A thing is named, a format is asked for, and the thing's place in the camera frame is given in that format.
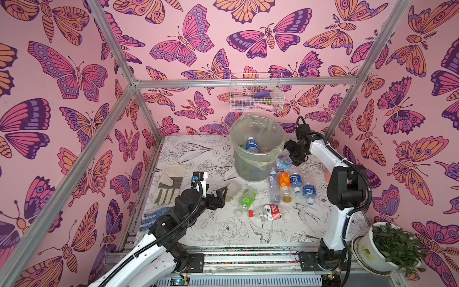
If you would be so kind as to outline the colourful label bottle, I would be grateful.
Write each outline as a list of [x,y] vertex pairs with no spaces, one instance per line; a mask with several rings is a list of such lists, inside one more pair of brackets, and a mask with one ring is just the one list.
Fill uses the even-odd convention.
[[291,170],[291,167],[291,159],[285,155],[280,155],[274,163],[274,170],[276,172],[288,172]]

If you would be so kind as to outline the clear green cap bottle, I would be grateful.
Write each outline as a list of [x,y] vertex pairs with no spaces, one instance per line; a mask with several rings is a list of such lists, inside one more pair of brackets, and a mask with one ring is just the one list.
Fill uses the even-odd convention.
[[238,181],[231,181],[227,185],[227,194],[225,196],[225,202],[229,203],[232,200],[234,200],[241,190],[242,185]]

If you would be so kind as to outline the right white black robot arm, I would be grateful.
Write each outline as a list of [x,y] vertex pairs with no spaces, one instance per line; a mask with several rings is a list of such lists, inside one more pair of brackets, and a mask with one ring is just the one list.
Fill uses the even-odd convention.
[[368,209],[362,204],[371,197],[371,185],[366,177],[366,169],[355,165],[339,154],[325,136],[310,129],[308,124],[297,124],[296,140],[289,140],[284,148],[295,166],[307,161],[309,155],[315,156],[330,171],[326,194],[332,205],[331,222],[320,240],[317,260],[324,270],[338,264],[349,264],[351,251],[347,244],[347,231],[351,216]]

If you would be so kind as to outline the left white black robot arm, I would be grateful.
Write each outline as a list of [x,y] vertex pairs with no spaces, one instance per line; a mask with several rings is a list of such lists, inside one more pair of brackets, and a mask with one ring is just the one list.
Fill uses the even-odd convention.
[[174,207],[156,219],[142,240],[91,287],[151,287],[188,266],[190,254],[179,241],[206,210],[225,206],[228,188],[208,193],[207,172],[194,172],[190,188],[175,198]]

